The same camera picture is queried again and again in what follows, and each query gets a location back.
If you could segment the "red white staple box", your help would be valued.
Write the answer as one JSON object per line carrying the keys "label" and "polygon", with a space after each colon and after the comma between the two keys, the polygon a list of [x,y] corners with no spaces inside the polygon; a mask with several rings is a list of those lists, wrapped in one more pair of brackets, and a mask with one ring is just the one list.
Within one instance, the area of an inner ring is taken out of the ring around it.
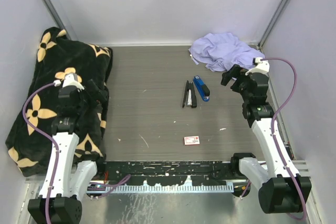
{"label": "red white staple box", "polygon": [[199,136],[184,137],[184,145],[200,145]]}

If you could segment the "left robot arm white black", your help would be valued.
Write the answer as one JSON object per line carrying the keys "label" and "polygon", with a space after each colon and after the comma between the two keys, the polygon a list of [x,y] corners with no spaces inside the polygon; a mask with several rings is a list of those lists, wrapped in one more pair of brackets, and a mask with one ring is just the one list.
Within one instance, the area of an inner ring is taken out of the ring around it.
{"label": "left robot arm white black", "polygon": [[28,202],[36,223],[79,223],[90,181],[99,180],[103,138],[102,105],[108,92],[93,80],[81,84],[66,76],[58,91],[58,116],[51,124],[51,155],[38,197]]}

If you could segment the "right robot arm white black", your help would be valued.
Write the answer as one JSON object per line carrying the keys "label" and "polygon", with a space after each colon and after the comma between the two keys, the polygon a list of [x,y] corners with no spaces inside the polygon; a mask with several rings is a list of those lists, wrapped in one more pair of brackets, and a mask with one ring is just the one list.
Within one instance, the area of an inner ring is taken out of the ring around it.
{"label": "right robot arm white black", "polygon": [[234,65],[223,73],[221,84],[235,82],[231,90],[243,99],[243,116],[255,134],[263,152],[266,168],[251,153],[235,153],[231,158],[233,177],[247,177],[258,190],[261,209],[266,214],[307,213],[306,202],[311,192],[309,177],[302,176],[290,159],[274,120],[274,110],[267,102],[267,74]]}

